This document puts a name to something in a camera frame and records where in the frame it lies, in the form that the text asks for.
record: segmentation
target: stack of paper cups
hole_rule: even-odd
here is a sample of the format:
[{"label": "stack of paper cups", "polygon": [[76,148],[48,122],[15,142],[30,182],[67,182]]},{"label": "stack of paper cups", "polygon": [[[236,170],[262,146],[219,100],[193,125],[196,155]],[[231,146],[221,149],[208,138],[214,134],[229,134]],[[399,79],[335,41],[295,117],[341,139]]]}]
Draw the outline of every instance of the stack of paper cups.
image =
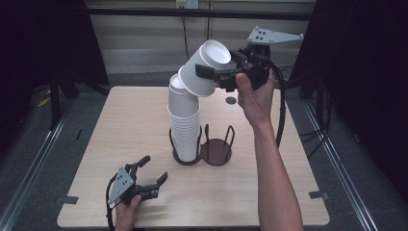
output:
[{"label": "stack of paper cups", "polygon": [[200,106],[197,96],[184,88],[178,74],[173,75],[170,79],[167,108],[171,138],[178,158],[183,162],[191,162],[197,158]]},{"label": "stack of paper cups", "polygon": [[207,97],[214,93],[217,83],[214,80],[200,78],[195,74],[195,65],[205,65],[214,69],[225,69],[231,62],[231,54],[219,41],[207,40],[202,44],[179,71],[184,88],[198,97]]}]

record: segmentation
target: black floor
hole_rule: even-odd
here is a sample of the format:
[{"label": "black floor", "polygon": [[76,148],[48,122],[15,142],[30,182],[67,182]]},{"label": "black floor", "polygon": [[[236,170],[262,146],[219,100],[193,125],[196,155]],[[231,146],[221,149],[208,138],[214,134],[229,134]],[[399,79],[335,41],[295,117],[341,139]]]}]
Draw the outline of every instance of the black floor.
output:
[{"label": "black floor", "polygon": [[[171,75],[172,73],[168,72],[111,75],[110,80],[112,86],[167,86]],[[80,95],[76,100],[67,100],[62,96],[62,108],[72,105],[71,110],[66,115],[64,127],[27,200],[21,211],[16,213],[18,216],[13,222],[13,230],[65,230],[57,224],[62,206],[55,204],[55,201],[58,197],[67,195],[106,100],[106,96],[86,86],[78,86],[78,89]],[[289,110],[299,134],[312,132],[314,128],[297,91],[298,89],[293,89],[287,92]],[[8,208],[49,133],[50,104],[37,107],[45,94],[46,90],[43,90],[33,95],[29,113],[17,128],[18,136],[11,143],[0,164],[2,214]],[[337,114],[335,107],[331,116],[329,138],[341,156],[356,189],[370,209],[378,230],[408,230],[407,205],[372,162],[364,145],[356,142],[353,132]],[[306,154],[310,154],[318,144],[317,137],[304,142]],[[324,148],[320,147],[309,161],[320,190],[329,196],[325,204],[331,219],[325,226],[306,227],[306,230],[364,230]]]}]

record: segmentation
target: human hand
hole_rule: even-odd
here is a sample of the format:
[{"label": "human hand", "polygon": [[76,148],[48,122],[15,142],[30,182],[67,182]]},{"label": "human hand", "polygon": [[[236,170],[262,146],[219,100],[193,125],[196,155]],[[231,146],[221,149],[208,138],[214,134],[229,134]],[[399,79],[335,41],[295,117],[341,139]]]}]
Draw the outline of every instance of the human hand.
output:
[{"label": "human hand", "polygon": [[132,198],[129,205],[115,201],[116,228],[115,231],[133,230],[136,222],[136,211],[141,203],[141,195]]},{"label": "human hand", "polygon": [[273,97],[273,71],[269,72],[267,82],[253,90],[248,77],[239,73],[236,76],[238,86],[238,104],[243,108],[246,119],[252,127],[270,124],[270,108]]}]

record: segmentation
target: black curtain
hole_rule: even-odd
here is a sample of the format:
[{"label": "black curtain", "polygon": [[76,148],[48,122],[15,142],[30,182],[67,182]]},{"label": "black curtain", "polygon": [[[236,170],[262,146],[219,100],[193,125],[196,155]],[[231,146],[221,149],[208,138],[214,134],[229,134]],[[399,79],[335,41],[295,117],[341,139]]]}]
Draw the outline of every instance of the black curtain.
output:
[{"label": "black curtain", "polygon": [[407,5],[403,0],[318,1],[315,13],[335,17],[310,23],[291,76],[303,80],[305,97],[322,82],[406,201]]},{"label": "black curtain", "polygon": [[85,7],[84,0],[2,1],[0,8],[0,151],[13,139],[33,89],[62,82],[108,85],[90,18],[85,14],[39,11],[38,7]]}]

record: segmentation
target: floor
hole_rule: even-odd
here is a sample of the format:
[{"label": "floor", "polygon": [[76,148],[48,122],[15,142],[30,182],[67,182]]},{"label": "floor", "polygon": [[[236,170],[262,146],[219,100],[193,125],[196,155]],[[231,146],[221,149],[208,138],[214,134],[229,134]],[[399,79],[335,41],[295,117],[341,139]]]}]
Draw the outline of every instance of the floor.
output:
[{"label": "floor", "polygon": [[[109,88],[112,86],[168,86],[168,79],[174,72],[173,68],[174,66],[170,66],[166,70],[143,73],[130,73],[132,71],[110,73]],[[291,69],[287,68],[284,74],[289,76],[290,71]],[[61,204],[56,203],[56,200],[67,195],[106,100],[106,96],[86,86],[77,87],[80,91],[77,99],[61,97],[62,109],[69,110],[64,116],[64,124],[58,134],[48,129],[51,121],[50,103],[37,107],[38,102],[46,94],[47,88],[39,89],[33,94],[29,113],[17,128],[18,135],[11,143],[8,155],[0,163],[2,230],[5,224],[8,225],[7,227],[12,227],[12,230],[70,230],[59,227],[56,222],[61,210]],[[299,135],[313,132],[315,128],[305,108],[307,102],[299,98],[298,89],[287,90],[286,95]],[[313,105],[314,99],[312,98],[309,103]],[[356,191],[369,209],[367,213],[375,226],[368,229],[368,226],[358,218],[356,215],[358,209],[350,202],[342,180],[321,145],[309,158],[309,162],[320,191],[328,195],[325,204],[331,220],[325,226],[305,227],[305,230],[408,230],[407,204],[402,201],[390,181],[378,170],[364,144],[357,142],[353,131],[336,112],[335,105],[332,110],[329,138],[339,156],[340,161],[337,164],[341,164],[349,174]],[[40,157],[38,151],[44,147],[47,136],[57,138],[55,143],[48,146],[47,155],[42,157],[40,162],[42,164],[37,164]],[[307,140],[310,136],[300,137]],[[313,137],[303,145],[306,154],[311,154],[319,145],[319,138]],[[30,171],[32,163],[37,170],[35,171],[37,177],[34,179],[27,175],[28,172],[32,172]],[[21,185],[28,179],[32,183],[31,187],[27,188],[29,185],[26,184]],[[25,189],[26,193],[18,193],[19,189]],[[5,214],[11,214],[13,218],[6,218]]]}]

